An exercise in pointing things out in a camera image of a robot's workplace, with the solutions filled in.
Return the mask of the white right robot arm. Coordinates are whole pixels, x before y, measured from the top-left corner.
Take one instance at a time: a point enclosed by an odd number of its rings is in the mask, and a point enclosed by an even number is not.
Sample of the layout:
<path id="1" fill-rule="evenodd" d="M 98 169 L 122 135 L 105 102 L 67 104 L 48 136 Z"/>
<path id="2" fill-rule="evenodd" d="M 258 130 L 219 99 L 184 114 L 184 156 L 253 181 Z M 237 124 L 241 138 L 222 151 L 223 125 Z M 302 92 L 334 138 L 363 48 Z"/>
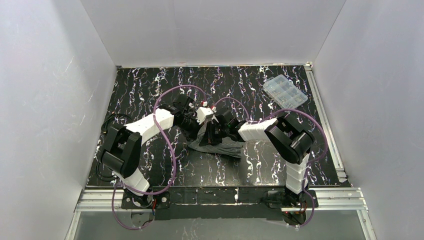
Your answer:
<path id="1" fill-rule="evenodd" d="M 261 121 L 246 121 L 221 109 L 206 123 L 194 147 L 200 152 L 237 158 L 242 143 L 258 140 L 270 141 L 285 160 L 285 187 L 295 195 L 306 190 L 307 164 L 315 138 L 290 113 L 277 113 L 274 118 Z"/>

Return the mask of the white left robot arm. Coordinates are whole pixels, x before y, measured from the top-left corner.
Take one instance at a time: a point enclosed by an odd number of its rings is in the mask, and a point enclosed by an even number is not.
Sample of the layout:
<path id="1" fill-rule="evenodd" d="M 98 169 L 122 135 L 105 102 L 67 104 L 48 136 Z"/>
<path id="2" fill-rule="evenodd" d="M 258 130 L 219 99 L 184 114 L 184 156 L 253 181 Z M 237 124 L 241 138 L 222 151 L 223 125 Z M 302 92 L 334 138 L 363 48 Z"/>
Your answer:
<path id="1" fill-rule="evenodd" d="M 170 104 L 155 105 L 154 112 L 140 120 L 111 125 L 100 149 L 100 163 L 133 194 L 151 195 L 150 183 L 139 169 L 141 148 L 151 138 L 173 127 L 178 127 L 187 140 L 195 140 L 204 122 L 213 117 L 214 109 L 205 101 L 199 108 L 193 103 L 192 98 L 180 94 Z"/>

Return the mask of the grey fabric napkin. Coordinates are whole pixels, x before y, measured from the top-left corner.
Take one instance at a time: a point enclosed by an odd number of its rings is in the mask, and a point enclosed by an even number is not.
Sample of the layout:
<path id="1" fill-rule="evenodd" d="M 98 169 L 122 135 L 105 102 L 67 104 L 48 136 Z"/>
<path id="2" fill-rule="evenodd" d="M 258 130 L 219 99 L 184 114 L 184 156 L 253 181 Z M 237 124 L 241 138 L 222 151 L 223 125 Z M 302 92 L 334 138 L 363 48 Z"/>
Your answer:
<path id="1" fill-rule="evenodd" d="M 200 142 L 203 139 L 205 132 L 206 132 L 206 128 L 202 127 L 199 130 L 196 139 L 186 141 L 187 146 L 190 149 L 201 152 L 201 153 L 219 154 L 219 155 L 230 156 L 230 157 L 238 158 L 238 159 L 242 157 L 244 144 L 242 142 L 233 141 L 229 137 L 224 138 L 222 142 L 217 145 L 208 144 L 208 145 L 200 146 Z"/>

